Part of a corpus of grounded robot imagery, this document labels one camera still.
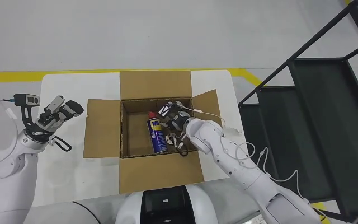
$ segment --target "floor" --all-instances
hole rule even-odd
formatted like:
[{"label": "floor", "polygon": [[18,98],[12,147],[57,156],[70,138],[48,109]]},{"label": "floor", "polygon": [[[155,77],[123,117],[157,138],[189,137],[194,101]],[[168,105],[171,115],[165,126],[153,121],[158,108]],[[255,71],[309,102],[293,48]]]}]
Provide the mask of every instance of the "floor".
[{"label": "floor", "polygon": [[[343,7],[343,0],[5,0],[0,3],[0,71],[245,68],[263,80]],[[303,56],[346,55],[358,47],[357,36],[346,18]],[[350,63],[357,74],[358,57]],[[233,83],[238,101],[254,87],[242,77],[233,77]],[[292,83],[284,70],[269,85]],[[40,86],[0,82],[0,98],[39,94]],[[220,223],[238,223],[256,209],[226,181],[202,187],[214,195]],[[215,194],[218,189],[228,193]],[[124,198],[82,203],[102,223],[114,223]],[[325,206],[336,209],[334,202]],[[91,223],[86,212],[69,203],[37,207],[25,223]]]}]

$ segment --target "blue spray can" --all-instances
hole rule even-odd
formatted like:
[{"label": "blue spray can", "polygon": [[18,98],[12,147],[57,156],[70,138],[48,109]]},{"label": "blue spray can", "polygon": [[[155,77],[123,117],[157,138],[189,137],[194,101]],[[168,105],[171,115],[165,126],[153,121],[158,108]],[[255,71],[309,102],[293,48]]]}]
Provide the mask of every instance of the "blue spray can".
[{"label": "blue spray can", "polygon": [[161,121],[157,118],[154,112],[149,112],[148,116],[147,126],[152,140],[154,153],[167,151],[167,143],[160,124]]}]

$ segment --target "cardboard box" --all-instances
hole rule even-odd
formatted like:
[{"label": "cardboard box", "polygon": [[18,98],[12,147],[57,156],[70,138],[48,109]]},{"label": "cardboard box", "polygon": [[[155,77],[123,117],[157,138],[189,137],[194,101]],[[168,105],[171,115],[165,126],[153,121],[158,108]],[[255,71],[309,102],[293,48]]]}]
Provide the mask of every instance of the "cardboard box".
[{"label": "cardboard box", "polygon": [[[128,71],[120,73],[120,98],[88,100],[83,157],[118,157],[120,193],[203,182],[198,151],[155,155],[146,121],[148,111],[169,100],[220,115],[216,90],[192,97],[190,71]],[[194,116],[221,124],[212,115]]]}]

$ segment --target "yellow floor line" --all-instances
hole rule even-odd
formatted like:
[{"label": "yellow floor line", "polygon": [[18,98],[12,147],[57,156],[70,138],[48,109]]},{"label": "yellow floor line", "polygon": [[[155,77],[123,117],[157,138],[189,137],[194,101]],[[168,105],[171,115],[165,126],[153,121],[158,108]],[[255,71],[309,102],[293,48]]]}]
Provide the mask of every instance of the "yellow floor line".
[{"label": "yellow floor line", "polygon": [[[223,70],[223,69],[214,69],[214,68],[198,68],[198,69],[159,69],[162,71],[165,70]],[[243,77],[248,82],[257,86],[261,83],[255,75],[246,69],[242,68],[229,68],[228,70],[233,77]],[[130,69],[111,69],[111,70],[74,70],[74,71],[23,71],[23,72],[0,72],[0,82],[31,82],[31,81],[41,81],[44,76],[47,74],[63,74],[63,73],[105,73],[105,72],[121,72],[121,71],[130,71]]]},{"label": "yellow floor line", "polygon": [[[312,206],[316,209],[320,209],[320,210],[326,210],[326,206],[324,206],[323,202],[317,202],[317,203],[313,203]],[[322,221],[323,224],[330,224],[330,221],[328,219],[324,219]]]}]

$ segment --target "tabletop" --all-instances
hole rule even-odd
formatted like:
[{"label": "tabletop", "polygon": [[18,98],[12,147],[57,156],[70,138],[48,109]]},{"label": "tabletop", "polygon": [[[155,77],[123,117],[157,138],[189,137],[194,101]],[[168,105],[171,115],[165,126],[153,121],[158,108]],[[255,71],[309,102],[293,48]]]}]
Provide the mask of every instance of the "tabletop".
[{"label": "tabletop", "polygon": [[[227,126],[242,132],[232,78],[225,70],[192,71],[192,95],[216,89],[220,114]],[[70,152],[47,146],[39,154],[37,185],[33,206],[104,197],[119,193],[118,158],[83,159],[84,130],[88,99],[120,99],[119,73],[49,74],[41,85],[39,113],[57,95],[74,100],[84,114],[63,124],[56,135],[73,146]],[[245,142],[243,134],[232,140]],[[213,163],[211,155],[199,153],[205,180],[227,178]]]}]

